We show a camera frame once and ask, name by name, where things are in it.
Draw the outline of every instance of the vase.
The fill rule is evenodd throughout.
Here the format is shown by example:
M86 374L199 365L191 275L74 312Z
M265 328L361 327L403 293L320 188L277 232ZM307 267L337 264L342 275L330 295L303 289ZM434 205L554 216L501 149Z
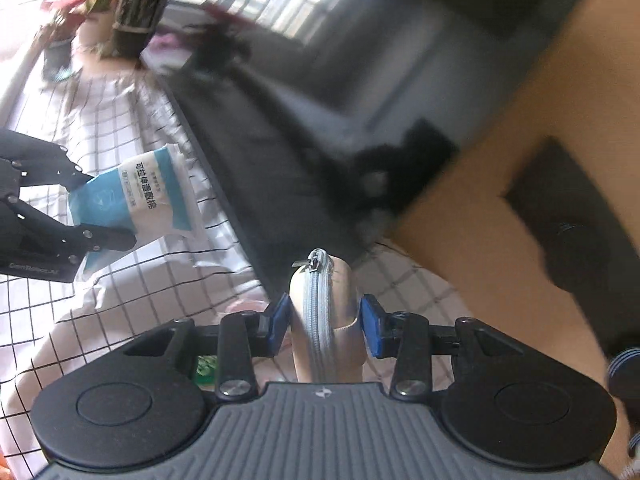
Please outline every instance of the vase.
M136 58L156 31L168 0L120 0L113 25L113 49Z
M59 82L74 74L71 63L71 41L53 41L43 51L42 79L47 82Z
M113 20L113 9L88 14L78 29L80 45L91 47L109 41L113 32Z

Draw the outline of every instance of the plastic packaging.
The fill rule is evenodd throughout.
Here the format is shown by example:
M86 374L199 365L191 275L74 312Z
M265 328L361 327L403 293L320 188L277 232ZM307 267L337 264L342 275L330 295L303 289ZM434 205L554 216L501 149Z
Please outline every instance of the plastic packaging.
M94 224L130 229L137 243L130 251L88 253L80 279L169 234L204 236L184 156L176 144L128 158L69 194L75 225Z

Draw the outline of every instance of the orange wall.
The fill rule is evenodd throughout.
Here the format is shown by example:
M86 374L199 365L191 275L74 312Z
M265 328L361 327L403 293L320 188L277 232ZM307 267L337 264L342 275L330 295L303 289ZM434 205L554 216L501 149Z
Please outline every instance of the orange wall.
M513 101L393 234L475 316L602 381L606 362L536 241L501 198L543 137L573 154L640 246L640 0L581 0ZM603 463L625 463L619 425Z

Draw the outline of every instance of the black circular cover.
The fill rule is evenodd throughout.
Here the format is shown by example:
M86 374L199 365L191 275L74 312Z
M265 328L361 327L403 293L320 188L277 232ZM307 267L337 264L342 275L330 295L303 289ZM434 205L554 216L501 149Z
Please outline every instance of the black circular cover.
M116 470L174 452L200 428L205 405L198 387L161 359L113 355L50 384L31 413L50 457Z
M449 433L505 466L562 469L604 450L615 428L612 399L597 383L522 357L456 378L442 403Z

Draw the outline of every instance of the metal screw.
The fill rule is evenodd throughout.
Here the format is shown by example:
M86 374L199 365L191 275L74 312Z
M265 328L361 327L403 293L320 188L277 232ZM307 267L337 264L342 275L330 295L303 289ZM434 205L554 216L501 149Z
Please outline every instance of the metal screw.
M396 392L402 396L415 397L427 391L427 385L422 381L401 381L396 384Z
M231 379L220 384L220 393L225 397L240 397L251 391L251 385L243 379Z

